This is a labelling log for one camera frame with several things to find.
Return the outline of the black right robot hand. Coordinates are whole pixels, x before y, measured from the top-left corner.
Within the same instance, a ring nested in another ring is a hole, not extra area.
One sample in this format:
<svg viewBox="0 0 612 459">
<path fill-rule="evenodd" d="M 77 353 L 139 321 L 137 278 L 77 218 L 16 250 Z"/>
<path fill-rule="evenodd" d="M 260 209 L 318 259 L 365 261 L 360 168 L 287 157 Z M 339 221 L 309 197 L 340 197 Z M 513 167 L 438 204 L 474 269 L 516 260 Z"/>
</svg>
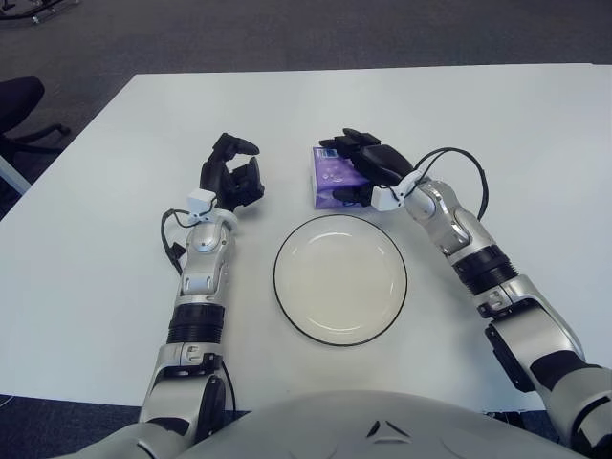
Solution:
<svg viewBox="0 0 612 459">
<path fill-rule="evenodd" d="M 396 186 L 412 171 L 412 164 L 396 149 L 351 128 L 321 140 L 315 155 L 317 185 L 332 208 L 368 207 L 376 186 Z"/>
</svg>

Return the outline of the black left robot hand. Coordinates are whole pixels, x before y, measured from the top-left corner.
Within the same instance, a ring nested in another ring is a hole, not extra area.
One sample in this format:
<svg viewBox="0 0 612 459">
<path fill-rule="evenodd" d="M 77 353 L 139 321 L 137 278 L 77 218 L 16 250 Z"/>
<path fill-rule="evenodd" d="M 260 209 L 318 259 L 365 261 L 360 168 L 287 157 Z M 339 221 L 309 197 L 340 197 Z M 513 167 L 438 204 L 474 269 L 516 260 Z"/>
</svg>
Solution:
<svg viewBox="0 0 612 459">
<path fill-rule="evenodd" d="M 238 154 L 251 158 L 246 164 L 229 170 L 228 162 Z M 200 175 L 200 188 L 215 193 L 217 208 L 234 211 L 264 196 L 265 187 L 255 158 L 258 154 L 259 148 L 247 140 L 228 133 L 219 137 Z"/>
</svg>

